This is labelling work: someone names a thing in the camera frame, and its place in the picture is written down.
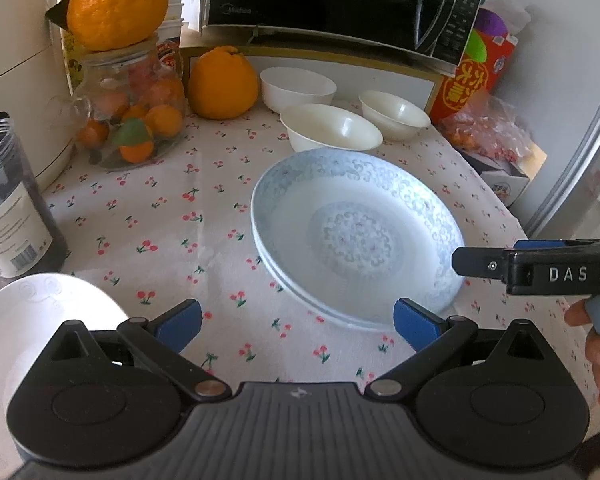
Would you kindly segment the right hand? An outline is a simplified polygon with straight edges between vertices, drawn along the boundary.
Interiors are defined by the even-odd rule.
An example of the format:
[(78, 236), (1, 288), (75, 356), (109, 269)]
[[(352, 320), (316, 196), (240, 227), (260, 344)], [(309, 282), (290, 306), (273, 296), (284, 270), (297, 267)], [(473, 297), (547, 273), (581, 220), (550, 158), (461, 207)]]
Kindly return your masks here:
[[(591, 319), (585, 309), (586, 301), (579, 300), (572, 304), (565, 313), (565, 322), (571, 327), (591, 324)], [(585, 357), (592, 365), (594, 382), (598, 389), (598, 404), (600, 404), (600, 334), (592, 327), (586, 336)]]

